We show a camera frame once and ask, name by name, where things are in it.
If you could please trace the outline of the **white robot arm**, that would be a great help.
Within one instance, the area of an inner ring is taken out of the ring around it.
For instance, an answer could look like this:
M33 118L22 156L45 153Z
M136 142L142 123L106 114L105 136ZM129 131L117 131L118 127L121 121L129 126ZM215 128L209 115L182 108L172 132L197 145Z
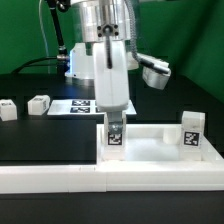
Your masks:
M70 51L66 75L94 84L96 106L106 114L108 132L120 134L129 103L128 71L142 66L147 85L162 89L171 75L169 64L137 52L130 0L71 0L71 4L79 7L82 41Z

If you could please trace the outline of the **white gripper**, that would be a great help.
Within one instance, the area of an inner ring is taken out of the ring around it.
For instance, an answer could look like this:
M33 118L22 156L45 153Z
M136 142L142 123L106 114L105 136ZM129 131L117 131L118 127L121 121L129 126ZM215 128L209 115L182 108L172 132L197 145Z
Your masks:
M108 112L110 134L122 133L122 110L129 102L126 51L123 41L112 41L112 68L107 68L105 43L93 46L95 99L99 111Z

